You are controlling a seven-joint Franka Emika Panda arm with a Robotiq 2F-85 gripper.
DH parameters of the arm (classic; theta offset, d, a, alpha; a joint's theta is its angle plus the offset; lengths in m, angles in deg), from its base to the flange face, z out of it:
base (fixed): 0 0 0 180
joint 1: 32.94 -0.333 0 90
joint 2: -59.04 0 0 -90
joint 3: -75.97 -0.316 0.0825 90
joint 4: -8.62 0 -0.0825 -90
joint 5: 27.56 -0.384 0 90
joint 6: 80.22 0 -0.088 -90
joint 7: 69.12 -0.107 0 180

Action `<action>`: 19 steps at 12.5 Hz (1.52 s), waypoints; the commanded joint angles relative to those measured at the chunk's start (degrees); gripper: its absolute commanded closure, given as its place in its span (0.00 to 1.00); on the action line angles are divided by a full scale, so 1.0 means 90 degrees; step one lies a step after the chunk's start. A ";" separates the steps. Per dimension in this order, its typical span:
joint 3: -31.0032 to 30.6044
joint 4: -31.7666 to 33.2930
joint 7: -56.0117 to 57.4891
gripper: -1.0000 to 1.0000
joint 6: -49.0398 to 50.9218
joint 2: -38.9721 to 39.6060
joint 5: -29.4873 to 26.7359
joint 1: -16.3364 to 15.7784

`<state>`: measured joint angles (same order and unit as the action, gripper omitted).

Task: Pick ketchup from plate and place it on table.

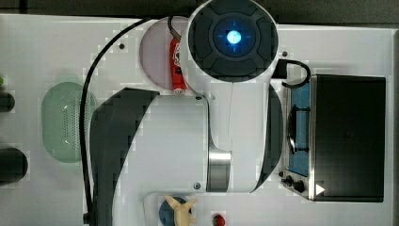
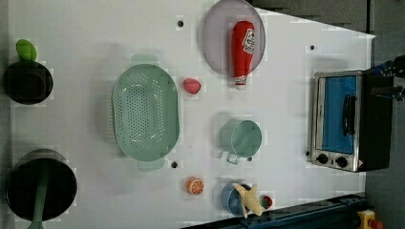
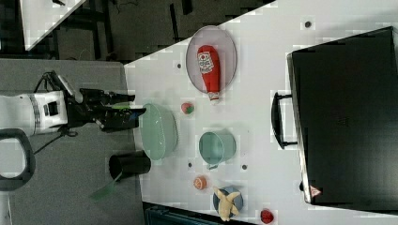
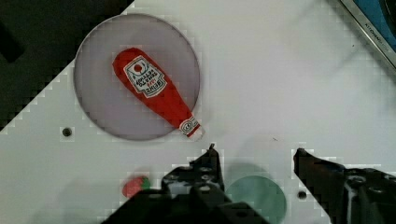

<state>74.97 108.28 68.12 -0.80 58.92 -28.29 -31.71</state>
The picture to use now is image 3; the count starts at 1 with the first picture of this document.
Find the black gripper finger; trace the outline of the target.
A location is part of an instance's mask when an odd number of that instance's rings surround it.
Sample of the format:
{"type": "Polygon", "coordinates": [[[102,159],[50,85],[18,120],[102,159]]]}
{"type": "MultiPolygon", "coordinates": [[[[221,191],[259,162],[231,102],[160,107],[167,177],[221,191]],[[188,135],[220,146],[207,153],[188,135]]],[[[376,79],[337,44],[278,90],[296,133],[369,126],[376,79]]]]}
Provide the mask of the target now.
{"type": "Polygon", "coordinates": [[[108,103],[111,105],[123,102],[133,102],[135,100],[135,95],[127,95],[127,94],[118,94],[118,93],[109,93],[108,103]]]}
{"type": "Polygon", "coordinates": [[[107,122],[115,123],[127,123],[129,121],[137,119],[140,115],[146,112],[146,108],[138,109],[111,109],[105,114],[105,120],[107,122]]]}

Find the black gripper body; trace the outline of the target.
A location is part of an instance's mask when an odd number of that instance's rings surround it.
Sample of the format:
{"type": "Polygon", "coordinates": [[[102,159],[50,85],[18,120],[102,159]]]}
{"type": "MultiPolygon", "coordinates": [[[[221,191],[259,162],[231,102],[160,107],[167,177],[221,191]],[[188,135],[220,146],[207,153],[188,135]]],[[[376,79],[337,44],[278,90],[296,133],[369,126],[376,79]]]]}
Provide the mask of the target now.
{"type": "Polygon", "coordinates": [[[66,97],[67,117],[68,122],[65,124],[66,128],[79,128],[87,123],[97,123],[99,129],[103,132],[118,132],[137,128],[139,126],[139,117],[127,123],[107,122],[105,114],[111,110],[116,109],[115,104],[108,103],[109,93],[103,90],[81,88],[80,92],[83,101],[79,103],[74,97],[66,97]]]}

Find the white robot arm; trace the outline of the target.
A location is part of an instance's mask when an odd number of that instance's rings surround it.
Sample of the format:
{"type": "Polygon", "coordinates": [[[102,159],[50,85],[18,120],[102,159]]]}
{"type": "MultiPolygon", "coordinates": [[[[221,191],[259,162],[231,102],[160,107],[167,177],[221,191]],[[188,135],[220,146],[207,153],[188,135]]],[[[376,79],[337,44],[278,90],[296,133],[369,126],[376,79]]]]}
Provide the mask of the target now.
{"type": "Polygon", "coordinates": [[[1,97],[1,128],[18,128],[28,137],[65,132],[95,123],[111,133],[137,128],[146,108],[117,108],[130,103],[134,95],[82,88],[77,96],[67,91],[1,97]]]}

